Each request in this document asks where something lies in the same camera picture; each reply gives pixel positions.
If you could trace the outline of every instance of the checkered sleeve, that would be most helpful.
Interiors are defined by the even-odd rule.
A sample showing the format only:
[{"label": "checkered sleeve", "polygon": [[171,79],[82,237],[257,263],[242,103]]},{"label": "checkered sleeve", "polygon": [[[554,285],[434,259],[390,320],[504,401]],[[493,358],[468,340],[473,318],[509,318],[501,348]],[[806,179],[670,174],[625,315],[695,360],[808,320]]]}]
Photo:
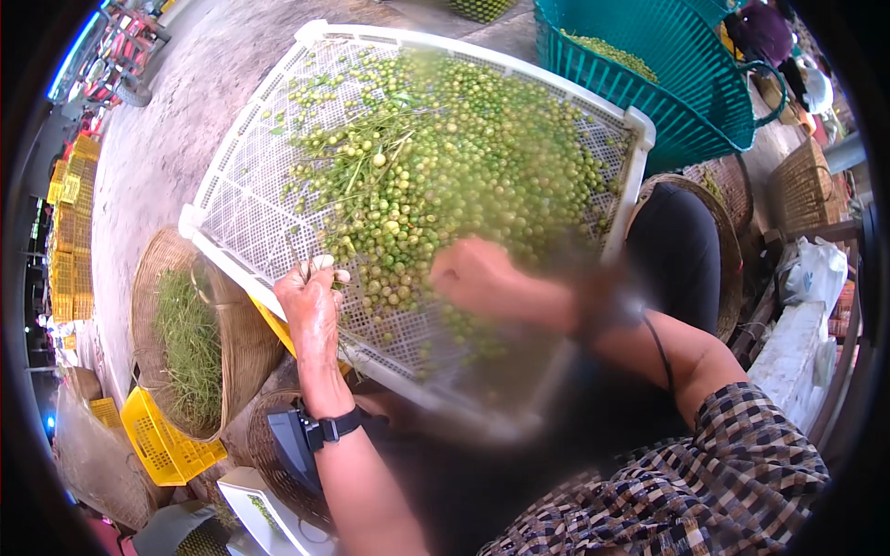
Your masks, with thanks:
[{"label": "checkered sleeve", "polygon": [[696,415],[692,446],[707,462],[692,485],[741,538],[785,544],[829,483],[816,448],[753,383],[727,384]]}]

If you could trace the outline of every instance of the basket handle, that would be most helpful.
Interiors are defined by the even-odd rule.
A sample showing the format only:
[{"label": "basket handle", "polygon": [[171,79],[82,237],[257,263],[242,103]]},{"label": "basket handle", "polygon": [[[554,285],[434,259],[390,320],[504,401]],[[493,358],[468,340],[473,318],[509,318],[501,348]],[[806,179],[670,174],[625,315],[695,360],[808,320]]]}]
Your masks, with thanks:
[{"label": "basket handle", "polygon": [[779,80],[779,86],[781,87],[781,101],[779,102],[779,106],[766,116],[754,122],[754,128],[757,129],[758,127],[763,127],[764,125],[769,124],[774,119],[779,117],[779,114],[781,114],[781,112],[785,109],[785,104],[788,102],[788,90],[785,88],[785,80],[781,78],[779,70],[763,60],[750,61],[747,64],[739,66],[738,70],[739,73],[744,74],[746,71],[751,71],[755,68],[766,68],[770,73],[776,76],[776,78]]}]

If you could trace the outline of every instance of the black strap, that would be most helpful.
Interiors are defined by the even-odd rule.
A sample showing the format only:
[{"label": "black strap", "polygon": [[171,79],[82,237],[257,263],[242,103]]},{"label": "black strap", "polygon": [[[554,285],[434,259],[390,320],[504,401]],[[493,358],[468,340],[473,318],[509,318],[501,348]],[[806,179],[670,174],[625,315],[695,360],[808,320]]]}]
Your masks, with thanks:
[{"label": "black strap", "polygon": [[659,355],[661,356],[661,362],[665,366],[665,373],[667,373],[667,391],[670,392],[671,396],[675,395],[674,392],[674,371],[670,368],[670,363],[668,363],[668,356],[665,355],[664,348],[661,347],[661,340],[659,340],[659,335],[655,334],[655,328],[652,326],[652,323],[649,322],[649,319],[643,315],[643,322],[646,323],[646,326],[649,327],[649,332],[652,333],[652,339],[655,340],[655,345],[659,348]]},{"label": "black strap", "polygon": [[319,419],[319,425],[326,442],[337,442],[340,437],[361,426],[361,408],[356,406],[346,415],[334,419]]}]

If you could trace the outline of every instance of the teal plastic basket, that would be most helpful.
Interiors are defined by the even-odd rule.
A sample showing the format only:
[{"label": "teal plastic basket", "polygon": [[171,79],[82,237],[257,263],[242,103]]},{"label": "teal plastic basket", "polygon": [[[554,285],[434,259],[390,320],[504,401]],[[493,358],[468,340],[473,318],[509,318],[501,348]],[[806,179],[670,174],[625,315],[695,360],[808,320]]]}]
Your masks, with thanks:
[{"label": "teal plastic basket", "polygon": [[720,21],[735,10],[736,5],[744,4],[744,0],[683,0],[708,24],[715,28]]},{"label": "teal plastic basket", "polygon": [[[620,108],[635,106],[657,130],[646,174],[671,172],[711,158],[744,152],[758,127],[779,117],[782,103],[754,119],[745,73],[761,61],[736,66],[717,35],[680,0],[535,0],[538,63]],[[656,85],[560,32],[595,36],[643,59]]]}]

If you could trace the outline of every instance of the perforated tray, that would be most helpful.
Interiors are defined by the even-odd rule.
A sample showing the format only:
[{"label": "perforated tray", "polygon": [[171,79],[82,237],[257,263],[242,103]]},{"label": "perforated tray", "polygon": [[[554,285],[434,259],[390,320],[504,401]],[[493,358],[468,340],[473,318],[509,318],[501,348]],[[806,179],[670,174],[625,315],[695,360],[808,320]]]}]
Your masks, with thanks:
[{"label": "perforated tray", "polygon": [[[304,25],[295,35],[296,44],[263,80],[247,105],[240,111],[234,125],[222,141],[210,168],[201,182],[193,205],[186,205],[180,219],[180,232],[190,238],[217,266],[244,287],[255,299],[281,318],[284,313],[272,293],[272,285],[294,266],[294,257],[285,240],[290,236],[295,253],[308,259],[323,253],[314,229],[321,229],[322,218],[329,212],[294,214],[296,197],[305,196],[307,205],[317,197],[305,189],[297,195],[279,201],[282,186],[293,177],[288,168],[301,158],[299,150],[287,145],[291,133],[299,133],[291,125],[303,107],[287,99],[293,91],[288,82],[297,87],[317,75],[335,76],[345,73],[348,64],[358,59],[357,53],[375,46],[378,59],[391,58],[404,47],[438,49],[461,60],[489,66],[504,75],[543,85],[551,94],[568,100],[585,114],[592,115],[592,124],[578,124],[590,137],[582,140],[597,157],[609,163],[603,172],[608,182],[619,179],[620,194],[593,195],[591,206],[607,215],[608,227],[598,238],[604,260],[614,257],[624,241],[627,221],[633,211],[643,178],[646,155],[655,142],[655,128],[651,120],[637,109],[623,111],[584,88],[555,76],[526,62],[471,44],[440,36],[413,31],[377,28],[361,25],[328,25],[315,20]],[[346,56],[347,62],[338,62]],[[358,100],[364,84],[347,77],[336,89],[337,101],[314,107],[316,116],[303,123],[303,129],[319,124],[322,129],[343,125],[346,121],[343,101]],[[283,122],[276,115],[284,110]],[[283,134],[272,134],[270,129],[282,126]],[[625,149],[607,146],[611,137]],[[598,215],[588,211],[587,222],[595,222]],[[297,227],[296,235],[291,229]],[[345,268],[358,277],[358,263]],[[441,411],[466,425],[487,430],[494,436],[515,437],[533,426],[536,415],[547,404],[551,393],[566,367],[570,347],[564,344],[546,369],[542,369],[538,383],[528,399],[522,401],[524,417],[505,416],[479,400],[456,390],[457,378],[466,372],[461,368],[461,350],[450,343],[447,334],[438,326],[438,311],[395,311],[373,324],[360,303],[356,288],[347,288],[343,310],[349,320],[341,325],[347,358],[357,370],[384,386],[413,400],[422,407]],[[390,332],[394,340],[386,343],[383,335]],[[417,379],[422,361],[419,345],[433,341],[433,359],[441,368],[427,382]]]}]

